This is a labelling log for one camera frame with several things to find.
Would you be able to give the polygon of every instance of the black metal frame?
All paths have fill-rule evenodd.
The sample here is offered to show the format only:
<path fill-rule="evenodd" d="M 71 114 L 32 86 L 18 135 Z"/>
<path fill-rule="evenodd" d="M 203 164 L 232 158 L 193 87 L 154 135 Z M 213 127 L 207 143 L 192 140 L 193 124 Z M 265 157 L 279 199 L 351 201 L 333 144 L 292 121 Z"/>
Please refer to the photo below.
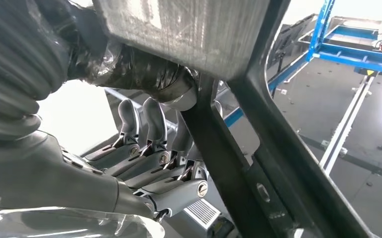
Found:
<path fill-rule="evenodd" d="M 270 1 L 246 72 L 226 81 L 260 138 L 254 164 L 213 104 L 217 80 L 200 77 L 197 104 L 182 117 L 243 237 L 287 237 L 298 227 L 317 237 L 369 237 L 270 96 L 265 65 L 288 4 Z"/>

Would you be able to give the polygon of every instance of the plastic wrap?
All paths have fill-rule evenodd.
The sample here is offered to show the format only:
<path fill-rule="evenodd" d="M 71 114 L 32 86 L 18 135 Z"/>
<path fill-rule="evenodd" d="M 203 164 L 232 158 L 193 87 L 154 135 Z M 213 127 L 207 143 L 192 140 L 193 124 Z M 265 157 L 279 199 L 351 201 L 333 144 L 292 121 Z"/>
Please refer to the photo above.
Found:
<path fill-rule="evenodd" d="M 65 207 L 0 210 L 0 238 L 162 238 L 164 235 L 158 222 L 137 215 Z"/>

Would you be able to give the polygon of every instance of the gray metal panel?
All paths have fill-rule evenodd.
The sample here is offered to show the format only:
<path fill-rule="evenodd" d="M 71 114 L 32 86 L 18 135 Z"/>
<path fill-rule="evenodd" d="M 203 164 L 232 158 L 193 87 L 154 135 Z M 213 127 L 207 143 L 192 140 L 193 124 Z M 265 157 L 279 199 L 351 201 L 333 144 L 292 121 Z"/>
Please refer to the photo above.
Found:
<path fill-rule="evenodd" d="M 163 58 L 226 79 L 247 68 L 269 3 L 257 0 L 93 2 L 111 35 Z"/>

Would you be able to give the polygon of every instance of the white wall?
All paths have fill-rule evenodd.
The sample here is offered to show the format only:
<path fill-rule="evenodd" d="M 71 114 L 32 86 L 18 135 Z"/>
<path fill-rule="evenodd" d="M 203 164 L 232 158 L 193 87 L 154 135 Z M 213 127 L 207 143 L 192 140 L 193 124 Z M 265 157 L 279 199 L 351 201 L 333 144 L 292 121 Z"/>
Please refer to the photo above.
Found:
<path fill-rule="evenodd" d="M 283 23 L 293 24 L 312 13 L 319 13 L 323 3 L 323 0 L 292 0 Z M 382 20 L 382 0 L 335 0 L 331 15 Z"/>

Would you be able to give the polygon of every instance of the robotic hand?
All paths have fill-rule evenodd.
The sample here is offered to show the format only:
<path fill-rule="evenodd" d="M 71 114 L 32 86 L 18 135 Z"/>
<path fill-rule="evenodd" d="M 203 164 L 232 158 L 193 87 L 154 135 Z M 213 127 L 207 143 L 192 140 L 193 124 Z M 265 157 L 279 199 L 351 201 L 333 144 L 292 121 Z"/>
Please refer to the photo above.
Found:
<path fill-rule="evenodd" d="M 191 108 L 197 76 L 105 35 L 91 9 L 67 0 L 0 0 L 0 209 L 58 206 L 153 219 L 154 212 L 172 216 L 203 197 L 205 179 L 182 170 L 190 138 L 169 154 L 158 104 Z M 144 104 L 147 147 L 135 154 L 138 122 L 128 100 L 119 107 L 119 140 L 86 158 L 61 151 L 56 138 L 37 131 L 36 101 L 71 79 L 151 95 Z M 131 187 L 123 182 L 157 167 L 175 173 Z"/>

